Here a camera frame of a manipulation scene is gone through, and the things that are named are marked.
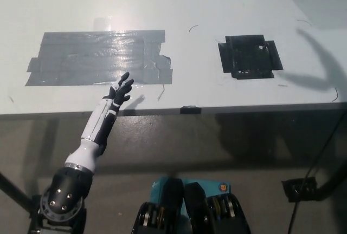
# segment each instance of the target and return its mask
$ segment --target black metal bracket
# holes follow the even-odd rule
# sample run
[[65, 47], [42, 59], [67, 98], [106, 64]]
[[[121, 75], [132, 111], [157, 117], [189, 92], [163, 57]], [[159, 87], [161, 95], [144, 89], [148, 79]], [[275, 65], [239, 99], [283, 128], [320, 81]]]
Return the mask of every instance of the black metal bracket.
[[283, 181], [282, 185], [290, 203], [316, 199], [317, 182], [315, 177], [309, 177], [305, 182], [304, 178]]

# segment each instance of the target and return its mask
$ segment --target black object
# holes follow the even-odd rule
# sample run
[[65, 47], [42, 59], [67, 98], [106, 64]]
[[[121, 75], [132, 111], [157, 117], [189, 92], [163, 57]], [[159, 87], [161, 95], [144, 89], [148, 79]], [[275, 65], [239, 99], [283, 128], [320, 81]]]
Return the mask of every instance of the black object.
[[174, 234], [183, 203], [181, 179], [169, 178], [163, 186], [159, 204], [144, 203], [131, 234]]
[[196, 106], [183, 106], [179, 109], [180, 114], [201, 114], [202, 108]]
[[[345, 161], [336, 171], [336, 173], [330, 178], [330, 180], [328, 180], [320, 188], [317, 188], [315, 177], [309, 177], [305, 182], [304, 178], [301, 178], [284, 181], [282, 184], [290, 203], [308, 200], [322, 201], [328, 198], [346, 178], [347, 161]], [[299, 192], [303, 182], [304, 187], [302, 191]]]
[[223, 194], [206, 198], [198, 183], [184, 188], [184, 202], [194, 234], [250, 234], [237, 198]]
[[283, 70], [275, 42], [263, 35], [226, 36], [218, 47], [223, 72], [238, 80], [273, 78], [273, 70]]
[[184, 187], [184, 202], [193, 234], [214, 233], [212, 212], [209, 210], [204, 189], [199, 183], [190, 183]]
[[292, 179], [283, 181], [284, 193], [288, 197], [290, 203], [299, 202], [302, 200], [315, 200], [317, 193], [317, 182], [315, 177]]
[[65, 222], [57, 223], [47, 220], [44, 212], [40, 208], [42, 201], [41, 195], [35, 195], [31, 199], [25, 195], [17, 186], [11, 183], [0, 173], [0, 190], [7, 194], [19, 206], [29, 212], [31, 222], [28, 234], [47, 233], [54, 234], [82, 234], [85, 228], [87, 210], [84, 206], [76, 213], [75, 217]]
[[59, 215], [70, 212], [81, 197], [85, 199], [88, 196], [92, 182], [92, 172], [83, 172], [71, 167], [59, 169], [50, 185], [49, 209]]

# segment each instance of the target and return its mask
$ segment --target robotic hand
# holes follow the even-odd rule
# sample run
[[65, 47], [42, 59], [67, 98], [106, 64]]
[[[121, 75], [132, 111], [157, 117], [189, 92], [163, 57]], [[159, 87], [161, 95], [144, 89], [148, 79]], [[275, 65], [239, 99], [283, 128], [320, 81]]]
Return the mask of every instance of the robotic hand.
[[65, 166], [55, 173], [51, 186], [42, 196], [40, 211], [51, 225], [71, 226], [83, 209], [97, 158], [105, 151], [120, 106], [130, 99], [126, 94], [131, 91], [134, 80], [125, 82], [128, 77], [129, 73], [125, 73], [99, 102], [82, 133], [81, 145], [68, 156]]

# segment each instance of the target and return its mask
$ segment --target black robotic finger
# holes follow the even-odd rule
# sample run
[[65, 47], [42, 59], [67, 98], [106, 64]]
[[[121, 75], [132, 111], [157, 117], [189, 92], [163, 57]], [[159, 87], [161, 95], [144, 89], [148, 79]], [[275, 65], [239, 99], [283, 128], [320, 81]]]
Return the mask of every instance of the black robotic finger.
[[131, 80], [125, 82], [124, 85], [120, 86], [120, 88], [117, 90], [117, 92], [123, 91], [125, 93], [128, 93], [130, 90], [128, 92], [126, 92], [126, 91], [128, 89], [131, 89], [131, 86], [133, 85], [133, 83], [134, 83], [134, 79], [131, 79]]
[[103, 99], [110, 99], [110, 100], [113, 100], [115, 97], [115, 90], [114, 88], [111, 86], [110, 87], [110, 92], [108, 93], [107, 96], [104, 96]]
[[124, 101], [128, 101], [130, 99], [130, 95], [124, 97]]
[[125, 74], [122, 75], [121, 80], [119, 81], [119, 85], [122, 85], [122, 83], [129, 78], [130, 73], [127, 71]]

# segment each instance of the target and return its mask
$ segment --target gray duct tape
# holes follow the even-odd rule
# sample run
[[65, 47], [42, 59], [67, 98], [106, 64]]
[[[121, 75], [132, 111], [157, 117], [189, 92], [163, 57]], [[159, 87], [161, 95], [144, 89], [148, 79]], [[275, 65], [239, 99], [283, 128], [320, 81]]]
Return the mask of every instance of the gray duct tape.
[[102, 32], [46, 32], [41, 45], [47, 44], [103, 44], [114, 45], [117, 40], [142, 38], [145, 43], [164, 43], [165, 30], [102, 31]]
[[171, 84], [171, 59], [159, 55], [164, 41], [164, 30], [46, 33], [26, 86], [109, 84], [126, 71], [136, 83]]

